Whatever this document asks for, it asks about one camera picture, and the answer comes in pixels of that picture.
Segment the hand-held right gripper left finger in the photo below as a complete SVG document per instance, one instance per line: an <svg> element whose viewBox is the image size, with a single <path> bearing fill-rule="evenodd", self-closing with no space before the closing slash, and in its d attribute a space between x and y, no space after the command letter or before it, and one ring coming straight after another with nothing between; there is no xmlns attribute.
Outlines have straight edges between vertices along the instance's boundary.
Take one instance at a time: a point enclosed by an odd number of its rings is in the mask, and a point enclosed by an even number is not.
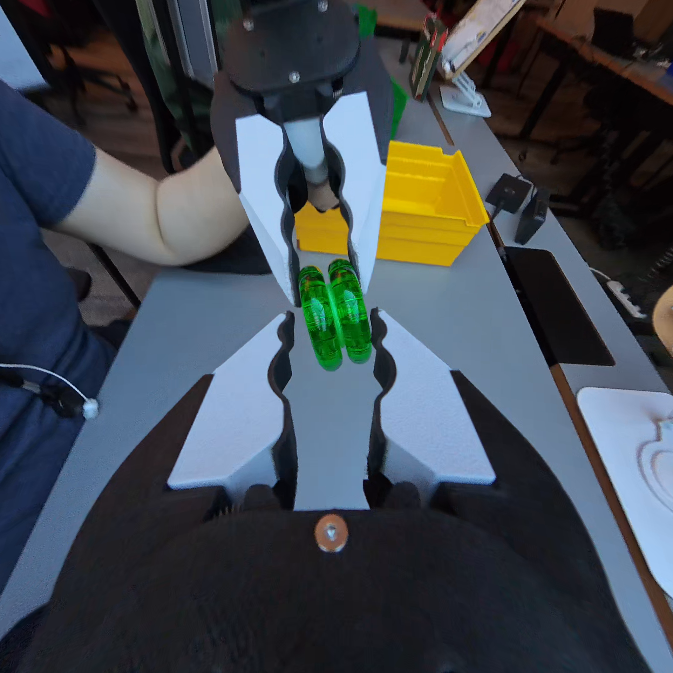
<svg viewBox="0 0 673 673"><path fill-rule="evenodd" d="M222 487L232 505L266 485L292 509L298 455L290 403L295 315L279 314L213 372L167 486Z"/></svg>

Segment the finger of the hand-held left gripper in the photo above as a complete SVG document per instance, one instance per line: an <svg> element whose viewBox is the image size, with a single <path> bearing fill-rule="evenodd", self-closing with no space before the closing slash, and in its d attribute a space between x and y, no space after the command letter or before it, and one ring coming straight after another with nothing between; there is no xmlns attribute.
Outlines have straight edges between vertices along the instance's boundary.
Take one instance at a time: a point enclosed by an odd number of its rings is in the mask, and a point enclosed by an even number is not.
<svg viewBox="0 0 673 673"><path fill-rule="evenodd" d="M304 207L304 173L284 127L262 114L236 120L239 197L266 261L290 304L300 306L295 215Z"/></svg>
<svg viewBox="0 0 673 673"><path fill-rule="evenodd" d="M348 226L347 250L362 288L374 272L386 167L366 92L342 96L322 120L324 148L336 161L339 206Z"/></svg>

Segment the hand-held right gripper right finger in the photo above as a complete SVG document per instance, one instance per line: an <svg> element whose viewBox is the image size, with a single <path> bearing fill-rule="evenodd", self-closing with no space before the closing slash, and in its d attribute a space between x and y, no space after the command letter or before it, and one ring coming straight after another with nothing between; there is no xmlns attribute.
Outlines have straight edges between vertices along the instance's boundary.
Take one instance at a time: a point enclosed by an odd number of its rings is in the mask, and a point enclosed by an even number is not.
<svg viewBox="0 0 673 673"><path fill-rule="evenodd" d="M371 509L398 483L421 505L441 484L491 486L496 474L453 370L380 308L371 311L374 401L364 492Z"/></svg>

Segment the green translucent yoyo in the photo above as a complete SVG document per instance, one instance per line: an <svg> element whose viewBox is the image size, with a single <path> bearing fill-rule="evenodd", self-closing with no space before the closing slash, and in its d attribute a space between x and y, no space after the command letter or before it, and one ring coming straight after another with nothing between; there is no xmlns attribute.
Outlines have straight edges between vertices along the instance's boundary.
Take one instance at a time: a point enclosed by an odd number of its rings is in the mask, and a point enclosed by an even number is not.
<svg viewBox="0 0 673 673"><path fill-rule="evenodd" d="M366 363L372 354L372 333L363 291L349 261L333 260L328 281L318 267L303 267L298 287L318 364L334 372L340 368L343 354L353 363Z"/></svg>

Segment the yellow plastic bin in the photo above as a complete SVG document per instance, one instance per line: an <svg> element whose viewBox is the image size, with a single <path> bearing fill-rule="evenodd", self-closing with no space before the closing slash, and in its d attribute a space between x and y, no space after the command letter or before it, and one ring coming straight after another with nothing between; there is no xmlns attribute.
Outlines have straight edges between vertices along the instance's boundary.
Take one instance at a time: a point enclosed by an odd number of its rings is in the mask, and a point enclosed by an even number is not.
<svg viewBox="0 0 673 673"><path fill-rule="evenodd" d="M390 142L377 259L451 266L488 221L460 150Z"/></svg>

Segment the green plastic bin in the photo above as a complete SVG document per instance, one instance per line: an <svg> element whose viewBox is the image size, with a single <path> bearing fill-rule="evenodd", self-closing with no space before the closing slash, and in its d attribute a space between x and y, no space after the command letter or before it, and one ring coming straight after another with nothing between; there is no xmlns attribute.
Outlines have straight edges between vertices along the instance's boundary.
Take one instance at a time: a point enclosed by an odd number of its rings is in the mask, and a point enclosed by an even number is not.
<svg viewBox="0 0 673 673"><path fill-rule="evenodd" d="M359 2L353 4L353 9L358 20L359 37L362 40L370 38L374 39L375 27L378 21L378 13L376 9L368 7ZM394 140L396 139L399 124L405 111L409 96L393 75L390 76L390 81L394 101L390 139Z"/></svg>

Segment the white tablet stand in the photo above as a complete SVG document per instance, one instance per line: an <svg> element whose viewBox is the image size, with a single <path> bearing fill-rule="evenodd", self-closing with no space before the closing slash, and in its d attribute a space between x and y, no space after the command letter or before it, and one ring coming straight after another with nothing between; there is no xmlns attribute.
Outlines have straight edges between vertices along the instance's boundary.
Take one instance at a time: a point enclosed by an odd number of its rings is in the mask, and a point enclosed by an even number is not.
<svg viewBox="0 0 673 673"><path fill-rule="evenodd" d="M467 72L455 75L440 86L440 98L444 109L458 114L490 118L491 109L484 96L477 91L475 82Z"/></svg>

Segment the green and red carton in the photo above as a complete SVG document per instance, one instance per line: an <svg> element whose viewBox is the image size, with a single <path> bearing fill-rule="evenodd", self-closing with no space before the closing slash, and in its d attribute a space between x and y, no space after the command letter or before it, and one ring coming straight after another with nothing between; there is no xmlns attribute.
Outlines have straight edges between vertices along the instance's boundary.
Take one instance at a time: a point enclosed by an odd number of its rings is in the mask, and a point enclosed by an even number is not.
<svg viewBox="0 0 673 673"><path fill-rule="evenodd" d="M427 96L449 32L436 13L425 16L408 77L411 96L418 102L423 102Z"/></svg>

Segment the black power adapter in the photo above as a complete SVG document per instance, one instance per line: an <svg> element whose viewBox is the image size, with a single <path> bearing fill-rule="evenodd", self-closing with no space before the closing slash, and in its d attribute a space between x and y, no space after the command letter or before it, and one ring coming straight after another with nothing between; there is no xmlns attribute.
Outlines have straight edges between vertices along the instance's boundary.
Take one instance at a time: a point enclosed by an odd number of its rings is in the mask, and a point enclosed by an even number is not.
<svg viewBox="0 0 673 673"><path fill-rule="evenodd" d="M517 213L523 206L533 185L521 176L502 174L486 196L485 203L493 206L491 220L501 213Z"/></svg>

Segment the black rectangular device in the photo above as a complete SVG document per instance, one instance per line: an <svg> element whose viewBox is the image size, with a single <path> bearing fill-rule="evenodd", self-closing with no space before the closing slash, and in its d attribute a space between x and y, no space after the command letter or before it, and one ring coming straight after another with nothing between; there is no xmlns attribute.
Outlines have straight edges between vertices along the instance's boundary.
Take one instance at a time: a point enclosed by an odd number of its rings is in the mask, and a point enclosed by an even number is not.
<svg viewBox="0 0 673 673"><path fill-rule="evenodd" d="M514 236L518 245L526 245L545 223L550 197L551 191L547 188L540 187L534 191L519 219Z"/></svg>

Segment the printed instruction sheet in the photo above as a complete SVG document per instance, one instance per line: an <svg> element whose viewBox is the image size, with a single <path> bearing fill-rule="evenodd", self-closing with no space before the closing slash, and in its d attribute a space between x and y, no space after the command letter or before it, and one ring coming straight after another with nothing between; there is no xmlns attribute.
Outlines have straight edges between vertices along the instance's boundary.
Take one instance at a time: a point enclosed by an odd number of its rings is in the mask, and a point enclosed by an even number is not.
<svg viewBox="0 0 673 673"><path fill-rule="evenodd" d="M477 1L448 34L440 63L444 80L463 73L525 3Z"/></svg>

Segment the white moulded tray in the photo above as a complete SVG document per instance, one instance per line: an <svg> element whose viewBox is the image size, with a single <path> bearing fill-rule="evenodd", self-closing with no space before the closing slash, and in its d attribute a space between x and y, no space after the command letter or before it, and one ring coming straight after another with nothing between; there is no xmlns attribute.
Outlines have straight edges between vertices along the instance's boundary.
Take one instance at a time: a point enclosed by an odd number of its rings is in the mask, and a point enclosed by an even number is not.
<svg viewBox="0 0 673 673"><path fill-rule="evenodd" d="M577 404L652 577L672 597L672 395L584 387Z"/></svg>

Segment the white power strip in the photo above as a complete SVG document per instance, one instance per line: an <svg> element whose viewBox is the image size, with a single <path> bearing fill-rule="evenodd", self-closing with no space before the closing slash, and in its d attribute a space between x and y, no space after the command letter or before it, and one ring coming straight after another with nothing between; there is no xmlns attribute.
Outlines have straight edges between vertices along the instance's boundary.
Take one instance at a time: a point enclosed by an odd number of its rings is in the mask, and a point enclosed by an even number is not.
<svg viewBox="0 0 673 673"><path fill-rule="evenodd" d="M648 318L648 315L643 313L641 308L633 303L630 294L627 292L625 286L621 282L616 280L608 280L605 283L605 286L612 295L612 298L617 300L619 307L623 308L627 315L631 316L635 320L645 320Z"/></svg>

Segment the round wooden board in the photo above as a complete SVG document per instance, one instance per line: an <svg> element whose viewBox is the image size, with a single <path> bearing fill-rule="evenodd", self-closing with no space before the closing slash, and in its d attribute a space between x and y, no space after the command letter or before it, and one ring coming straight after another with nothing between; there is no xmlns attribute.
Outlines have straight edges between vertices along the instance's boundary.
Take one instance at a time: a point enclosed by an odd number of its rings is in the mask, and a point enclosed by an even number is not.
<svg viewBox="0 0 673 673"><path fill-rule="evenodd" d="M652 311L652 324L655 335L669 355L672 356L672 295L670 286L657 300Z"/></svg>

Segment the wooden desk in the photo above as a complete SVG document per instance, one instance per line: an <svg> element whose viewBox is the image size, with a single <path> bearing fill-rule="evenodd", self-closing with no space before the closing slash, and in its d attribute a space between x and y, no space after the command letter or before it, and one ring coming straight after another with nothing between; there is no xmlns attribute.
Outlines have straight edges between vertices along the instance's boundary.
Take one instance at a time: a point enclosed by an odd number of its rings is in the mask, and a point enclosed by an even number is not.
<svg viewBox="0 0 673 673"><path fill-rule="evenodd" d="M636 86L649 92L652 96L672 106L672 76L663 67L643 61L629 61L618 56L609 55L594 46L589 38L574 34L570 29L563 27L557 21L544 17L535 18L536 27L546 34L557 38L568 46L571 53L580 56L584 61L593 65L600 65L609 71L629 80Z"/></svg>

